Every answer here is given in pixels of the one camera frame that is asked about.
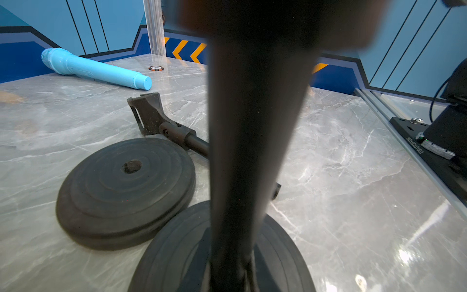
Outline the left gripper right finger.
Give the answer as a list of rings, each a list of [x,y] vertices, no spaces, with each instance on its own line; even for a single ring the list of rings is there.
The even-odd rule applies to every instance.
[[[248,264],[249,292],[280,292],[281,289],[274,280],[261,250],[255,245]]]

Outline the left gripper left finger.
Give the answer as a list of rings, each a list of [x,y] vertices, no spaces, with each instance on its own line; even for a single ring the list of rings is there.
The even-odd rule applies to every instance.
[[[210,292],[211,228],[205,229],[178,292]]]

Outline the black stand pole with clip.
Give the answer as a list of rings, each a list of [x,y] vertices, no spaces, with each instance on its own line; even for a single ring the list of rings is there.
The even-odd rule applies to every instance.
[[[243,292],[252,251],[322,51],[367,47],[387,1],[178,1],[207,40],[210,289]]]

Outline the black round stand base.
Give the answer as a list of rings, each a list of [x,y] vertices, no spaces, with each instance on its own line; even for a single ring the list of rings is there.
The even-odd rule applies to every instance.
[[[131,292],[177,292],[205,229],[210,228],[210,203],[204,201],[171,219],[141,257],[130,282]],[[315,285],[299,249],[287,232],[266,215],[255,244],[281,292],[313,292]],[[240,287],[248,292],[248,268]]]

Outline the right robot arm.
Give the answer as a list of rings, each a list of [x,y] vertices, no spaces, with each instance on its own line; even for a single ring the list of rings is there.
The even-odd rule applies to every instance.
[[[430,126],[416,136],[425,149],[445,159],[467,157],[467,61],[464,60],[437,90],[435,97],[448,106],[432,116],[434,102],[429,108]]]

